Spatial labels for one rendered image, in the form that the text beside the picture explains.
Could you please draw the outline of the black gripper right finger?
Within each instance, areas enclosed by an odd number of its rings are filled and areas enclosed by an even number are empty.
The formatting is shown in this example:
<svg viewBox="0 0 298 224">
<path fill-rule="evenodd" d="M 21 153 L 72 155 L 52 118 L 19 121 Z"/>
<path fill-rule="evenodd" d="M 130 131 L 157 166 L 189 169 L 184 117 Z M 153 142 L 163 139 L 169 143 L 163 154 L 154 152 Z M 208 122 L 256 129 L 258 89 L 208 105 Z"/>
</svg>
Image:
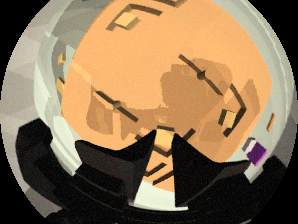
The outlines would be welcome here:
<svg viewBox="0 0 298 224">
<path fill-rule="evenodd" d="M 246 172 L 251 160 L 216 163 L 174 133 L 172 145 L 174 205 L 185 208 L 188 202 L 208 190 L 216 181 Z"/>
</svg>

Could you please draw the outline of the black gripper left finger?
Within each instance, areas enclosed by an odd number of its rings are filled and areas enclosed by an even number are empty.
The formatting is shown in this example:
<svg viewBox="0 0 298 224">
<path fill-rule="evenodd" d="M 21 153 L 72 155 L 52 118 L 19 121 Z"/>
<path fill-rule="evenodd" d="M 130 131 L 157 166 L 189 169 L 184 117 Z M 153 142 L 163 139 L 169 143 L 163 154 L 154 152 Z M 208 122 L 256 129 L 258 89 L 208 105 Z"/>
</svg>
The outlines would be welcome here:
<svg viewBox="0 0 298 224">
<path fill-rule="evenodd" d="M 156 144 L 157 131 L 148 132 L 137 143 L 128 147 L 113 149 L 98 147 L 85 140 L 74 141 L 74 148 L 80 157 L 81 163 L 89 164 L 98 171 L 108 173 L 125 181 L 128 190 L 129 202 L 134 202 L 142 177 L 145 176 L 154 144 Z"/>
</svg>

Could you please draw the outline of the magenta block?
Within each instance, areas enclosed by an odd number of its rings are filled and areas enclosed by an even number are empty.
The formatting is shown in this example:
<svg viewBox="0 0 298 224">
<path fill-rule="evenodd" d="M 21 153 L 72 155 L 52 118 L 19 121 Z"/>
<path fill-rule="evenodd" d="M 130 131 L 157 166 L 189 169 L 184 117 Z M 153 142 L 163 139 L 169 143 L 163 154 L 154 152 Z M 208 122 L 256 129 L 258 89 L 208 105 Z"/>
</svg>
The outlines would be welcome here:
<svg viewBox="0 0 298 224">
<path fill-rule="evenodd" d="M 253 165 L 258 165 L 259 161 L 263 159 L 263 156 L 266 155 L 266 148 L 263 148 L 261 144 L 257 143 L 253 145 L 253 149 L 249 153 L 247 153 L 247 157 L 251 160 Z"/>
</svg>

